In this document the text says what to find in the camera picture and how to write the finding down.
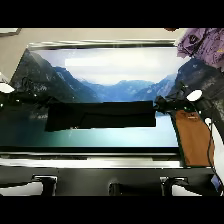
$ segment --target mountain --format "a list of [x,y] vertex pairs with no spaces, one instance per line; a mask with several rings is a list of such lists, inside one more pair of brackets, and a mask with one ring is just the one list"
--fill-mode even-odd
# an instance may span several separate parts
[[136,93],[132,100],[133,101],[146,101],[155,100],[156,96],[167,96],[172,86],[174,85],[176,78],[175,75],[168,75],[165,79],[162,79],[159,83],[152,84],[148,88],[144,88]]
[[65,68],[55,67],[39,54],[26,50],[11,79],[11,85],[16,91],[24,92],[27,87],[22,85],[22,79],[30,79],[30,89],[41,96],[54,96],[65,103],[99,102],[96,93],[73,78]]
[[132,101],[134,94],[141,89],[149,87],[153,82],[144,80],[122,80],[115,85],[104,86],[82,81],[82,84],[96,92],[102,102],[129,102]]

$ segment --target computer screen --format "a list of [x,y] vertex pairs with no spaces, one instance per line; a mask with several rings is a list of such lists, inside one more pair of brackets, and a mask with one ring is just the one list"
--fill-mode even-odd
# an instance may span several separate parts
[[[35,95],[51,95],[65,103],[154,101],[169,93],[178,68],[189,60],[178,58],[176,51],[176,47],[27,49],[10,83],[16,91],[30,88]],[[1,113],[5,114],[0,129],[7,130],[1,131],[1,146],[178,146],[170,117],[160,113],[156,127],[56,132],[44,131],[48,116],[44,108],[29,105]]]

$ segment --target wire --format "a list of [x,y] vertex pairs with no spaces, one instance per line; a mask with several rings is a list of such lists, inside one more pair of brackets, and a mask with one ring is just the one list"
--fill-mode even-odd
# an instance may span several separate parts
[[222,188],[222,192],[221,192],[220,196],[223,196],[223,192],[224,192],[223,182],[222,182],[221,178],[219,177],[219,175],[217,174],[216,169],[212,165],[212,162],[211,162],[211,159],[210,159],[210,148],[211,148],[211,143],[212,143],[212,126],[213,126],[213,116],[212,116],[213,115],[213,107],[212,107],[212,112],[211,112],[211,123],[210,123],[211,130],[210,130],[210,139],[209,139],[208,150],[207,150],[207,157],[208,157],[208,162],[209,162],[209,165],[210,165],[213,173],[216,175],[217,179],[220,182],[220,185],[221,185],[221,188]]

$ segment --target purple fabric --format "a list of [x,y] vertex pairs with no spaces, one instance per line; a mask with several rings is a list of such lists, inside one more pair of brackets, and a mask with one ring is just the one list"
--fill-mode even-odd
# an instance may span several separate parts
[[224,28],[188,28],[177,49],[178,57],[193,56],[215,68],[223,67]]

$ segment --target sky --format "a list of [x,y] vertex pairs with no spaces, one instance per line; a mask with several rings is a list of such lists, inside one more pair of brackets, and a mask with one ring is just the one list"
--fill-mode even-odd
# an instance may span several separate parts
[[37,50],[53,67],[66,68],[74,78],[113,85],[121,80],[159,82],[177,74],[189,58],[177,57],[176,47]]

